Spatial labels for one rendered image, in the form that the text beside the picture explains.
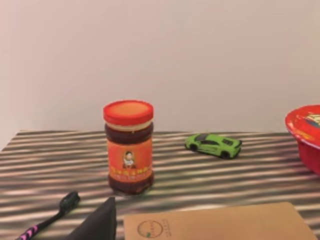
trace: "red container lid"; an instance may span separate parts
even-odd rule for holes
[[[298,140],[320,149],[320,105],[293,110],[285,117],[285,125]]]
[[[119,126],[144,124],[153,117],[153,106],[140,100],[115,101],[103,108],[104,120],[109,124]]]

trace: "circular logo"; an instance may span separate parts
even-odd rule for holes
[[[153,220],[143,221],[138,226],[138,233],[141,237],[144,237],[146,239],[154,239],[156,237],[159,237],[162,232],[164,231],[164,228],[162,225]]]

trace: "red bowl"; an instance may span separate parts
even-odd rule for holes
[[[320,105],[293,110],[285,117],[285,125],[297,140],[303,164],[320,175]]]

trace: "car windshield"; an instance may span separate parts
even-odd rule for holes
[[[203,141],[203,140],[206,140],[206,137],[208,136],[207,133],[203,133],[203,134],[200,134],[198,136],[196,136],[196,138],[194,140],[196,141]]]
[[[228,139],[223,139],[222,142],[223,142],[224,144],[229,145],[229,146],[231,146],[231,145],[233,144],[233,142],[230,141],[230,140],[228,140]]]

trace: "jar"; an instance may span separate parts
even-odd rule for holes
[[[307,105],[290,112],[285,125],[298,144],[303,164],[320,175],[320,105]]]
[[[152,186],[153,106],[122,100],[103,109],[107,139],[109,186],[118,193],[137,195]]]

